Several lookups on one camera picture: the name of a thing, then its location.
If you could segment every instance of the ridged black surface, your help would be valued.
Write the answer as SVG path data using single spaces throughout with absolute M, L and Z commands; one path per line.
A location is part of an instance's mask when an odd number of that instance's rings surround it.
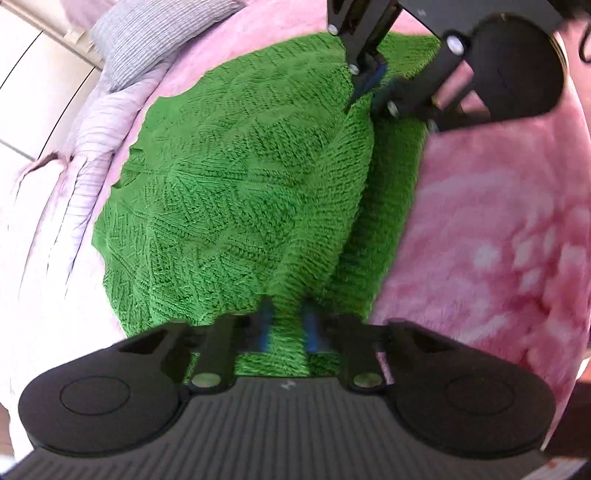
M 6 480 L 519 480 L 539 452 L 459 459 L 406 433 L 383 400 L 348 393 L 334 378 L 240 378 L 195 397 L 154 442 L 103 459 L 38 449 Z

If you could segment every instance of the screw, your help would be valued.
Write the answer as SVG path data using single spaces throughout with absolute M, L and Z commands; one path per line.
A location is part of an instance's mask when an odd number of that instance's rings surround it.
M 433 120 L 432 118 L 427 122 L 427 128 L 431 133 L 436 134 L 439 132 L 439 127 L 437 126 L 435 120 Z
M 375 388 L 382 384 L 381 375 L 366 372 L 364 374 L 355 375 L 353 383 L 359 388 Z
M 197 374 L 191 379 L 191 383 L 199 388 L 213 388 L 222 383 L 222 377 L 218 374 Z
M 388 112 L 390 112 L 390 115 L 396 117 L 399 114 L 399 110 L 398 107 L 396 106 L 396 103 L 394 103 L 392 100 L 390 100 L 386 105 L 388 105 Z
M 446 42 L 447 42 L 447 46 L 449 47 L 449 49 L 452 51 L 452 53 L 454 55 L 457 55 L 458 57 L 460 55 L 464 55 L 464 52 L 465 52 L 464 44 L 455 35 L 450 35 L 446 39 Z

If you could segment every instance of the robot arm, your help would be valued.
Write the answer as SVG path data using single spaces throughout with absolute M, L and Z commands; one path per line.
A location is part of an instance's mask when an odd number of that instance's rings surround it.
M 387 66 L 378 46 L 404 9 L 441 39 L 441 49 L 414 78 L 378 89 L 373 115 L 414 116 L 435 131 L 543 115 L 557 105 L 566 75 L 553 33 L 590 7 L 565 0 L 329 0 L 328 30 L 343 43 L 352 74 L 346 108 L 379 86 Z M 463 61 L 472 78 L 437 107 L 433 96 Z M 486 111 L 461 110 L 470 92 Z

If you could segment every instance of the textured fabric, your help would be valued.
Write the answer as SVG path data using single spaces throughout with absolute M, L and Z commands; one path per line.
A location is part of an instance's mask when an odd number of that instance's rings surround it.
M 111 91 L 126 88 L 191 38 L 244 7 L 236 0 L 119 0 L 90 32 Z
M 436 47 L 429 37 L 382 43 L 404 73 Z M 210 323 L 269 294 L 271 354 L 242 359 L 239 372 L 306 375 L 304 296 L 340 309 L 354 294 L 346 307 L 369 313 L 411 204 L 424 125 L 380 125 L 374 148 L 370 99 L 343 113 L 342 55 L 328 34 L 290 40 L 152 106 L 95 225 L 127 334 L 170 319 Z

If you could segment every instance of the bed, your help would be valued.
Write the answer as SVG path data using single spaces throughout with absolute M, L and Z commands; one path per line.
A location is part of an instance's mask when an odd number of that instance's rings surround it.
M 0 403 L 17 459 L 31 450 L 17 413 L 28 382 L 125 336 L 90 240 L 149 106 L 224 61 L 324 28 L 324 0 L 252 0 L 134 85 L 109 93 L 101 77 L 64 147 L 3 179 Z M 407 14 L 394 30 L 428 34 Z M 370 321 L 404 317 L 534 371 L 554 391 L 556 423 L 589 337 L 590 207 L 591 141 L 570 79 L 543 118 L 432 136 Z

